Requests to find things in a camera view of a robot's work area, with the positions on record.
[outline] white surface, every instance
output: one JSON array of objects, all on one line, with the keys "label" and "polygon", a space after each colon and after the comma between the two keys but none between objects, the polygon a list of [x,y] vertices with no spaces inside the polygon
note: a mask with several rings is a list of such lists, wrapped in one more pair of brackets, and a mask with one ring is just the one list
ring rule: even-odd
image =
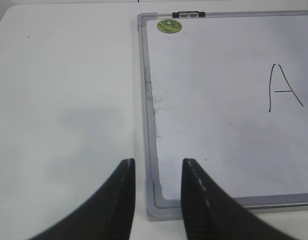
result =
[{"label": "white surface", "polygon": [[[146,220],[136,16],[188,8],[306,10],[308,1],[51,4],[7,11],[0,23],[0,240],[28,239],[56,223],[129,157],[137,167],[131,239],[186,238],[181,221]],[[308,211],[260,216],[308,240]]]},{"label": "white surface", "polygon": [[26,4],[136,3],[138,0],[0,0],[0,20],[6,10]]},{"label": "white surface", "polygon": [[[234,198],[308,193],[308,15],[147,23],[163,196],[195,158]],[[289,90],[280,64],[296,95]]]}]

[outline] round sticker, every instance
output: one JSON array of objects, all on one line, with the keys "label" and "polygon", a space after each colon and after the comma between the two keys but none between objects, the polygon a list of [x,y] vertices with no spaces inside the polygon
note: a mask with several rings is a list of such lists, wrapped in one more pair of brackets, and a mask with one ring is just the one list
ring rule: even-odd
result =
[{"label": "round sticker", "polygon": [[182,30],[182,24],[173,19],[165,19],[157,24],[158,30],[166,34],[175,34]]}]

